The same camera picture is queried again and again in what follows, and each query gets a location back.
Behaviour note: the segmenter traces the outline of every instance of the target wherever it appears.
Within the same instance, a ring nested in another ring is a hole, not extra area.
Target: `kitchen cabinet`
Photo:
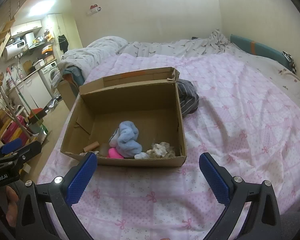
[[[27,33],[34,32],[37,33],[42,27],[41,21],[33,21],[28,23],[23,23],[17,26],[11,27],[11,37],[15,38],[17,36],[23,36]]]
[[[52,99],[38,72],[31,74],[30,77],[20,82],[18,88],[31,109],[45,108]],[[9,97],[13,99],[15,104],[23,105],[27,112],[30,112],[29,107],[18,94],[16,88],[11,89]]]
[[[26,84],[24,82],[21,82],[18,84],[18,88],[24,97],[24,99],[27,101],[28,105],[31,107],[31,109],[36,109],[37,105],[33,98],[31,97],[31,94],[29,93],[28,89],[25,86]],[[13,88],[11,92],[9,93],[9,97],[13,99],[14,103],[16,105],[22,105],[25,107],[28,113],[30,113],[30,109],[27,106],[27,104],[24,102],[24,100],[21,98],[21,96],[18,93],[18,90],[16,88]]]
[[[26,83],[27,90],[30,92],[31,97],[35,101],[36,105],[39,108],[45,108],[52,97],[44,85],[39,73],[34,73],[24,82]]]
[[[11,37],[20,36],[22,33],[27,31],[27,24],[23,23],[17,26],[12,26],[10,31],[11,31]]]
[[[41,21],[34,21],[34,22],[29,22],[29,23],[26,23],[27,24],[27,29],[28,30],[33,30],[33,29],[38,29],[38,28],[41,28],[42,25],[41,25]]]

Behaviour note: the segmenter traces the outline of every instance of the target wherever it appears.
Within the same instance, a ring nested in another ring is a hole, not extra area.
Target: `pink bed sheet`
[[[198,167],[199,155],[206,151],[246,182],[270,180],[281,213],[299,210],[300,109],[243,62],[229,54],[196,58],[122,54],[95,67],[86,82],[163,66],[177,68],[180,78],[190,80],[200,96],[198,110],[184,118],[187,160],[176,169],[98,166],[81,200],[73,205],[92,237],[203,239],[224,208]],[[60,153],[66,126],[67,122],[39,183],[64,175],[76,164]],[[248,205],[237,226],[247,210]]]

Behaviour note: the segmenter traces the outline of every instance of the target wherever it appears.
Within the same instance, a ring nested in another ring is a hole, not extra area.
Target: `hanging clothes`
[[[59,38],[60,50],[62,50],[63,53],[66,53],[68,51],[68,46],[69,46],[66,36],[61,35],[61,36],[58,36],[58,38]]]

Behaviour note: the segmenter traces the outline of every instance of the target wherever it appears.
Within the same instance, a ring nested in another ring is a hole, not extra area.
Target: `faucet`
[[[23,76],[22,76],[22,73],[21,73],[21,75],[19,74],[19,70],[20,70],[20,71],[22,71],[22,70],[21,70],[21,68],[18,68],[18,69],[17,69],[17,74],[18,74],[18,76],[19,76],[19,80],[21,81],[21,80],[23,79]]]

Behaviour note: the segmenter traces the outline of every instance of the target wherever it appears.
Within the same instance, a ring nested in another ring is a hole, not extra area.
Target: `human hand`
[[[6,186],[6,195],[8,199],[8,211],[6,214],[6,220],[11,227],[16,227],[19,201],[17,193],[9,186]]]

